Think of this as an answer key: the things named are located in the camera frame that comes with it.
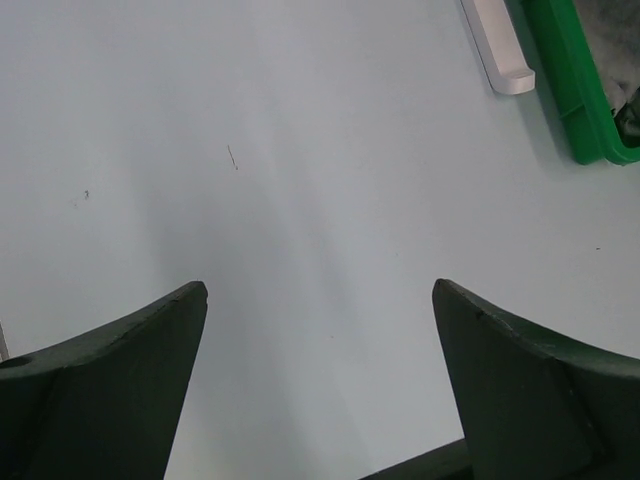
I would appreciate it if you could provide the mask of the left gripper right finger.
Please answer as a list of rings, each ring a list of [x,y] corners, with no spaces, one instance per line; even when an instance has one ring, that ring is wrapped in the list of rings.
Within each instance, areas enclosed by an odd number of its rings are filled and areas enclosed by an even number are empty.
[[[436,281],[432,302],[475,478],[638,478],[637,359],[451,280]]]

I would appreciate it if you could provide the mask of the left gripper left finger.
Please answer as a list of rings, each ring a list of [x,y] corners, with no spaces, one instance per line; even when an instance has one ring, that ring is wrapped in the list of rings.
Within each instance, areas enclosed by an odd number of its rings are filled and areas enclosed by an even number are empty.
[[[161,479],[207,315],[191,281],[1,364],[4,479]]]

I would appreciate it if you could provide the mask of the grey t shirt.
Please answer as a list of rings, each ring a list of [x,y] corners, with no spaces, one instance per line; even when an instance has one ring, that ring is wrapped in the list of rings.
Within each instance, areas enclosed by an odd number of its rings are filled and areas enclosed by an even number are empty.
[[[622,143],[639,146],[639,3],[574,3]]]

